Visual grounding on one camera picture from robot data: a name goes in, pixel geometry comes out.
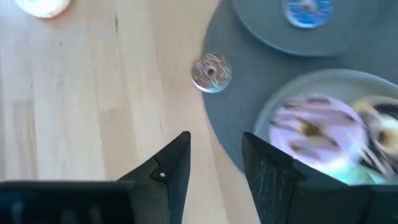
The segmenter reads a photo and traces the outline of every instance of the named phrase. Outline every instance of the small donut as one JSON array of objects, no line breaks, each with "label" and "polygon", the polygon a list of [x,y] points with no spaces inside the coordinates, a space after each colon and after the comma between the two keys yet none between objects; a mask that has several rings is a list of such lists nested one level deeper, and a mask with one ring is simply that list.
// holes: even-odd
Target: small donut
[{"label": "small donut", "polygon": [[15,0],[25,12],[40,18],[51,18],[63,12],[70,0]]}]

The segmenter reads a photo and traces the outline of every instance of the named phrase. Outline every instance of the sprinkled donut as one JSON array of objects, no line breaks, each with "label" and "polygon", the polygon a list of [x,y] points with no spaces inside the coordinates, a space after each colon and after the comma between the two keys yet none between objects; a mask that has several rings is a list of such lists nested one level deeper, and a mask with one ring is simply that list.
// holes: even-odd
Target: sprinkled donut
[{"label": "sprinkled donut", "polygon": [[327,174],[355,164],[367,141],[359,115],[321,94],[286,101],[270,125],[272,145]]}]

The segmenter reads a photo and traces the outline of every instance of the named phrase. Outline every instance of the donut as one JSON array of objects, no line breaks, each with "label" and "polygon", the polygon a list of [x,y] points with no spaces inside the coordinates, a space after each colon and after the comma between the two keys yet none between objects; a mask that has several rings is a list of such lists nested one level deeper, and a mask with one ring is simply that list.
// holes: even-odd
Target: donut
[{"label": "donut", "polygon": [[322,94],[284,102],[270,121],[269,137],[273,146],[326,174],[357,164],[367,143],[359,114]]},{"label": "donut", "polygon": [[70,0],[15,0],[25,12],[40,18],[51,18],[63,12]]},{"label": "donut", "polygon": [[398,100],[369,96],[353,104],[368,135],[361,163],[387,179],[398,179]]}]

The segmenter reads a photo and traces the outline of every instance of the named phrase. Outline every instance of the glazed donut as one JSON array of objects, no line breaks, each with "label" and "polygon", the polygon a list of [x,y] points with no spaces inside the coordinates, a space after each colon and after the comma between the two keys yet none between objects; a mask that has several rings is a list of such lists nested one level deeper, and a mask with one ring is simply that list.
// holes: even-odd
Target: glazed donut
[{"label": "glazed donut", "polygon": [[367,142],[359,115],[345,103],[321,94],[286,101],[271,120],[270,140],[326,174],[355,165]]},{"label": "glazed donut", "polygon": [[15,0],[25,12],[40,18],[51,18],[63,12],[70,0]]}]

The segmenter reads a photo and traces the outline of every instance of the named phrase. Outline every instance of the donut hole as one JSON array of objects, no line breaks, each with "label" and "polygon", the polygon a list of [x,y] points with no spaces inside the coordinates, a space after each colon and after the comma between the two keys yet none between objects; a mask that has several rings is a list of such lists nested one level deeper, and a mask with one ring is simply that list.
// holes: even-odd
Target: donut hole
[{"label": "donut hole", "polygon": [[308,138],[322,135],[320,127],[310,123],[303,124],[300,128],[300,132]]},{"label": "donut hole", "polygon": [[379,144],[386,145],[388,144],[388,134],[386,130],[382,130],[379,131],[378,135],[377,135],[377,141],[379,142]]},{"label": "donut hole", "polygon": [[208,76],[213,76],[216,73],[216,68],[213,66],[209,66],[206,70],[206,74]]}]

